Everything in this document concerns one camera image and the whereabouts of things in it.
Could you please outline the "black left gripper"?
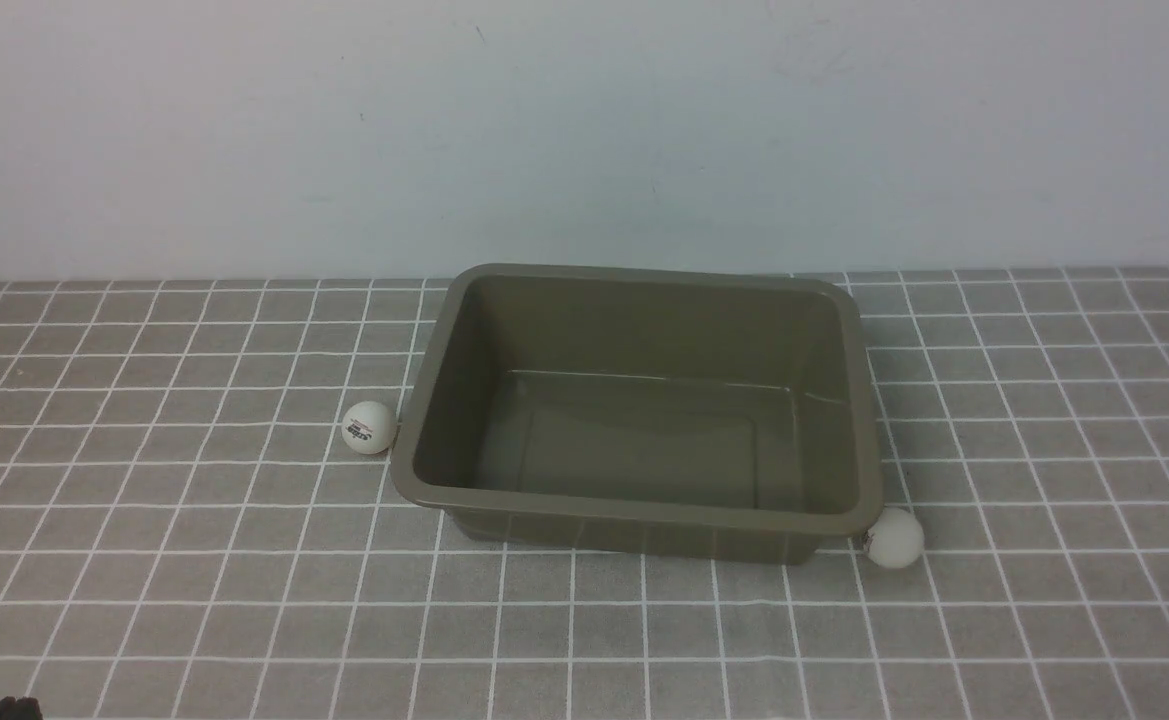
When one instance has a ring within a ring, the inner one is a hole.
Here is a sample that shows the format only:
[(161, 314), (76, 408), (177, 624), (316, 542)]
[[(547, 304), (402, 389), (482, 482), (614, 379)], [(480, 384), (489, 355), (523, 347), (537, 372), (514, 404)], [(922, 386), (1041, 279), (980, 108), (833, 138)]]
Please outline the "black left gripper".
[(43, 720), (43, 711), (34, 697), (7, 695), (0, 700), (0, 720)]

